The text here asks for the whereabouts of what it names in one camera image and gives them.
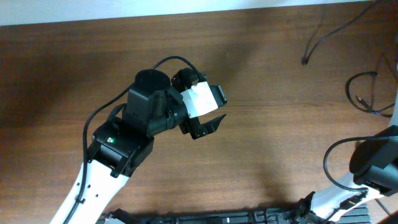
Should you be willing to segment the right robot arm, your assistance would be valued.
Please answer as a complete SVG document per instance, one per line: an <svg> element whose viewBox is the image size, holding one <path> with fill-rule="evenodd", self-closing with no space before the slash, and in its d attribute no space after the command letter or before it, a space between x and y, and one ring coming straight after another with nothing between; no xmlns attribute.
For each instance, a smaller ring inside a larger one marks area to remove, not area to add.
<svg viewBox="0 0 398 224"><path fill-rule="evenodd" d="M334 179L328 170L332 150L347 142L359 142L349 162L349 172ZM353 137L333 143L323 158L323 170L331 185L308 195L298 216L309 223L336 223L347 212L370 200L397 193L397 126L375 136Z"/></svg>

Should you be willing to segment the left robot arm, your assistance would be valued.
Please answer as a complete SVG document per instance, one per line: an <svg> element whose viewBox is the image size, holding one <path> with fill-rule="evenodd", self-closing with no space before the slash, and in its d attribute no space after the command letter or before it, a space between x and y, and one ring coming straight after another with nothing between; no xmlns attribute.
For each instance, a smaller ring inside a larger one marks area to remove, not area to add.
<svg viewBox="0 0 398 224"><path fill-rule="evenodd" d="M142 70L92 136L74 186L52 223L96 223L112 198L152 152L154 137L179 127L193 139L215 132L223 116L202 124L199 117L226 104L219 85L191 68L172 78L156 69Z"/></svg>

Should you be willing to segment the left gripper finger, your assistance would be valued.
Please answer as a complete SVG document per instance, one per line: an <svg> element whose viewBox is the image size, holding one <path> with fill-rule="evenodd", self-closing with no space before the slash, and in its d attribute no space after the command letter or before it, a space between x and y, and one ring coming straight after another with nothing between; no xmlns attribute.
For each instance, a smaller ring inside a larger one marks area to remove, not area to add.
<svg viewBox="0 0 398 224"><path fill-rule="evenodd" d="M201 134L211 134L216 132L221 121L226 117L226 114L222 114L211 121L206 122L202 125L202 130L200 131Z"/></svg>
<svg viewBox="0 0 398 224"><path fill-rule="evenodd" d="M207 81L208 75L201 72L194 72L191 68L179 70L171 79L172 86L179 92L190 89L194 82Z"/></svg>

